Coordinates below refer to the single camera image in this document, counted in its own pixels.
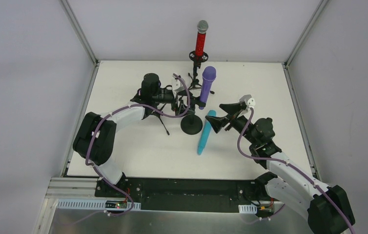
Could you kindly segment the black round-base mic stand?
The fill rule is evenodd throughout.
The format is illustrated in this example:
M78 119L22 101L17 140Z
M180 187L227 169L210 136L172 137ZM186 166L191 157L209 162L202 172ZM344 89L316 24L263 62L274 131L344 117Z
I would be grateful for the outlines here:
M195 135L203 128L203 122L199 116L196 115L196 105L205 107L206 103L200 101L200 97L191 97L189 110L186 112L181 120L181 130L188 135Z

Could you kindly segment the purple microphone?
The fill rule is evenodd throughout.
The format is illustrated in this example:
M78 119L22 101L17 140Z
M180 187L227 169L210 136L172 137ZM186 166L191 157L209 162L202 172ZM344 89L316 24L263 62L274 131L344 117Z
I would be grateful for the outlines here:
M210 94L212 83L217 77L216 68L213 66L207 66L202 73L202 88L200 93L200 101L202 103L207 103L208 96Z

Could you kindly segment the black shock-mount tripod stand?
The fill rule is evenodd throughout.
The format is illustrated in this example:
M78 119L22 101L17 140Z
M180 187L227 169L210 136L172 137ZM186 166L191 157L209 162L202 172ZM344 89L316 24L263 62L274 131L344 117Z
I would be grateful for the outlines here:
M203 52L202 56L197 56L196 51L192 51L189 53L189 58L193 62L192 75L188 73L188 76L191 78L191 84L189 86L189 90L201 89L202 85L200 84L200 80L197 78L198 70L201 68L201 64L203 62L208 61L209 56L206 52Z

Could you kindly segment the red glitter microphone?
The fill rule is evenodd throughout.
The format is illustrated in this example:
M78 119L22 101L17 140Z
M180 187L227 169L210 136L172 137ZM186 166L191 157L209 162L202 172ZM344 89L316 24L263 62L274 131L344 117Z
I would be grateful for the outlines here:
M201 20L197 24L197 39L195 47L195 56L201 58L204 55L204 44L206 32L208 30L208 23L206 20Z

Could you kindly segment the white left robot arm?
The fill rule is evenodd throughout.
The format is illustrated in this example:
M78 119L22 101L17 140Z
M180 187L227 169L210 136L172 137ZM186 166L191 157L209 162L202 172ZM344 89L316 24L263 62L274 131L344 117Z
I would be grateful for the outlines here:
M158 108L160 104L171 104L176 113L174 118L178 118L188 114L197 101L199 98L193 96L179 75L173 74L172 84L161 87L159 76L148 73L126 105L106 114L87 113L76 133L72 149L84 158L87 166L93 167L100 178L116 185L123 176L113 154L116 133L151 114L163 115Z

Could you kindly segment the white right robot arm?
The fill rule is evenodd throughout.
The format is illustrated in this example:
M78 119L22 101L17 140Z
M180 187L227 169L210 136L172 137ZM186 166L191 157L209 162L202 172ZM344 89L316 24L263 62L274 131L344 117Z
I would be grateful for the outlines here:
M220 104L224 117L207 115L205 119L214 132L234 129L239 133L237 146L242 138L249 143L250 154L239 152L260 164L266 173L255 183L261 192L274 198L302 216L315 234L341 234L346 230L355 233L355 217L346 191L339 185L330 186L304 172L278 147L273 138L273 120L260 118L252 123L243 112L254 114L252 105L245 103Z

